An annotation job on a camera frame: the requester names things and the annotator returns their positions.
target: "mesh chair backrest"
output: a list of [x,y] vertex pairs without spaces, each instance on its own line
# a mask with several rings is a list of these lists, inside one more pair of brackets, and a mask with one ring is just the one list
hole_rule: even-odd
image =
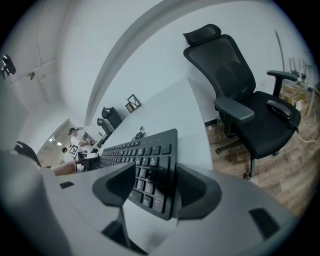
[[245,58],[227,34],[190,46],[183,55],[208,78],[216,97],[226,96],[240,101],[256,88],[254,75]]

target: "chair leg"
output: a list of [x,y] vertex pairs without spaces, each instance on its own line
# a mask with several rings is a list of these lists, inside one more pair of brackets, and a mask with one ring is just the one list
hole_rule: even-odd
[[238,140],[236,140],[236,141],[234,141],[234,142],[232,142],[232,143],[230,143],[230,144],[228,144],[228,145],[224,145],[224,146],[222,146],[222,147],[218,147],[218,148],[215,150],[215,152],[216,152],[218,155],[220,155],[222,151],[230,150],[230,149],[235,148],[235,147],[238,147],[238,146],[240,146],[240,145],[242,145],[242,142],[241,142],[240,139],[238,139]]
[[253,157],[253,155],[250,155],[250,172],[246,172],[243,175],[243,178],[246,180],[250,180],[252,176],[255,175],[255,170],[256,170],[256,159]]

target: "picture frame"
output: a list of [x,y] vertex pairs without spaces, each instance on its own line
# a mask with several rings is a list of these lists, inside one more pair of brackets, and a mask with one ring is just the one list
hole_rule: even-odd
[[126,109],[129,111],[129,113],[132,113],[134,111],[134,108],[131,106],[130,102],[125,105]]
[[139,108],[141,106],[140,102],[137,100],[136,96],[134,94],[132,94],[127,101],[129,102],[131,108],[133,109],[133,111],[135,111],[137,108]]

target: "baseboard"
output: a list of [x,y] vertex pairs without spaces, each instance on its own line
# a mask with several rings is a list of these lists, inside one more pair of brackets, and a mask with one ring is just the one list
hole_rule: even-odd
[[217,124],[217,119],[213,119],[213,120],[210,120],[210,121],[204,123],[205,127],[212,126],[215,124]]

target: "black office chair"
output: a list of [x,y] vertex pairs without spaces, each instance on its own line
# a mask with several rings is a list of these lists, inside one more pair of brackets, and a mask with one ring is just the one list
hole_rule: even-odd
[[215,90],[214,105],[224,122],[225,135],[239,138],[217,148],[216,153],[244,144],[251,154],[250,172],[244,178],[250,179],[254,175],[255,159],[277,155],[298,130],[300,112],[279,98],[283,79],[296,82],[298,77],[268,71],[268,75],[275,77],[273,95],[254,92],[254,75],[231,36],[221,34],[220,28],[213,24],[183,35],[190,45],[183,55],[208,78]]

